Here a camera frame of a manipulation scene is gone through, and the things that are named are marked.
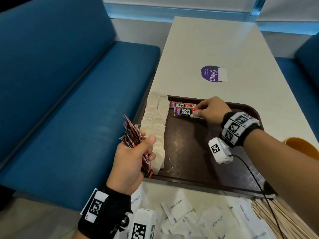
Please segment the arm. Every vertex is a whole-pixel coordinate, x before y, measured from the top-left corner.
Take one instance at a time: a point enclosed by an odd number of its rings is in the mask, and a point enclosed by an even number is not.
[[[206,108],[197,115],[216,125],[231,111],[218,97],[202,101],[197,108]],[[259,129],[246,137],[243,147],[274,190],[319,234],[319,161]]]
[[[144,131],[140,132],[142,136],[146,135]],[[116,149],[113,167],[106,182],[107,187],[122,194],[132,195],[144,178],[141,172],[142,155],[147,151],[149,160],[155,159],[155,154],[152,153],[155,141],[156,137],[151,135],[135,148],[129,148],[121,142]],[[77,231],[73,239],[89,238]]]

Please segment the fingernail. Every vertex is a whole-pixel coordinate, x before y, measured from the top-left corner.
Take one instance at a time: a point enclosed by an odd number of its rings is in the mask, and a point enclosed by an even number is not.
[[[148,137],[152,142],[155,142],[156,141],[156,136],[154,135],[151,135]]]

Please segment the black cable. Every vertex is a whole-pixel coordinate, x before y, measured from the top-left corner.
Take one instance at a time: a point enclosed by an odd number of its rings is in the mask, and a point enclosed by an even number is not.
[[[282,231],[281,231],[281,229],[280,229],[280,226],[279,226],[279,223],[278,223],[277,218],[276,218],[276,216],[275,216],[275,213],[274,213],[274,211],[272,210],[272,208],[271,208],[271,206],[270,206],[270,204],[269,204],[269,202],[268,202],[268,199],[267,199],[267,197],[266,197],[266,195],[265,195],[264,191],[262,190],[262,188],[261,188],[260,184],[258,183],[257,179],[255,178],[255,176],[254,176],[253,172],[250,170],[250,168],[249,168],[249,167],[248,167],[248,165],[245,163],[245,161],[244,161],[244,160],[242,160],[239,156],[234,155],[234,154],[229,155],[229,156],[230,156],[230,157],[236,157],[236,158],[239,158],[239,159],[240,159],[240,160],[241,160],[241,161],[245,164],[245,166],[247,167],[247,169],[248,169],[248,170],[249,170],[249,172],[251,173],[252,177],[253,177],[253,178],[254,178],[254,180],[256,181],[256,183],[257,183],[257,185],[258,185],[258,187],[259,187],[259,189],[260,189],[261,193],[263,194],[263,196],[264,196],[264,198],[265,198],[265,200],[266,200],[266,202],[267,202],[267,205],[268,205],[268,206],[269,206],[269,208],[270,208],[270,211],[271,211],[271,213],[272,213],[272,215],[273,215],[273,217],[274,217],[274,219],[275,219],[275,221],[276,221],[276,224],[277,224],[277,227],[278,227],[278,229],[279,229],[279,232],[280,232],[281,237],[282,237],[283,239],[285,239],[285,238],[284,238],[284,235],[283,235],[283,233],[282,233]]]

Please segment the blue bench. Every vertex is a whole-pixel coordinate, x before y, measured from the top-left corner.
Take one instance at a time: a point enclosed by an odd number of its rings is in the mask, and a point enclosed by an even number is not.
[[[102,0],[33,0],[1,13],[0,33],[0,185],[81,210],[160,49],[114,41]]]
[[[294,59],[275,59],[319,141],[319,33],[297,50]]]

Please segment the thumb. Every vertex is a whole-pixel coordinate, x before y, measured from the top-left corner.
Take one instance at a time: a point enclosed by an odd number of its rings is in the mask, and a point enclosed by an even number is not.
[[[206,110],[198,110],[198,111],[194,111],[193,115],[196,117],[201,117],[201,118],[205,118],[205,112]]]
[[[140,144],[133,148],[134,157],[142,157],[143,154],[150,148],[156,141],[156,136],[150,135],[148,138],[144,139]]]

